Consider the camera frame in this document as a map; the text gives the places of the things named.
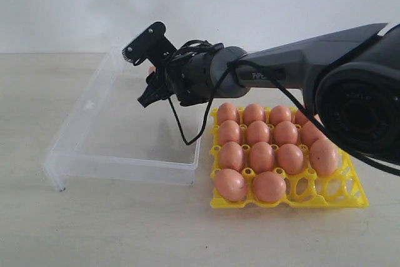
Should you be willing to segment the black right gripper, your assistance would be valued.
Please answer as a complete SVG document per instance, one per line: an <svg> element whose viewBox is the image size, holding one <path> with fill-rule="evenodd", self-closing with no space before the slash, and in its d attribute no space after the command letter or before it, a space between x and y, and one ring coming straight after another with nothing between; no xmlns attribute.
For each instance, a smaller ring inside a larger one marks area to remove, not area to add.
<svg viewBox="0 0 400 267"><path fill-rule="evenodd" d="M152 57L156 70L146 78L147 87L138 102L144 108L175 95L181 106L206 103L211 98L213 82L210 67L213 56L207 53L168 53Z"/></svg>

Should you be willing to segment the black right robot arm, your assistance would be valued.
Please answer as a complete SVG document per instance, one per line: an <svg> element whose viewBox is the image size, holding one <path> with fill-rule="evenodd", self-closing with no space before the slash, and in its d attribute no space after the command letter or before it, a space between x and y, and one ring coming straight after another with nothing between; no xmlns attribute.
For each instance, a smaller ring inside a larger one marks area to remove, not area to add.
<svg viewBox="0 0 400 267"><path fill-rule="evenodd" d="M123 51L126 61L150 61L155 71L142 106L176 96L182 106L240 98L251 88L302 92L297 106L319 116L343 150L376 166L399 163L399 26L367 24L249 53L194 39L180 48L155 22Z"/></svg>

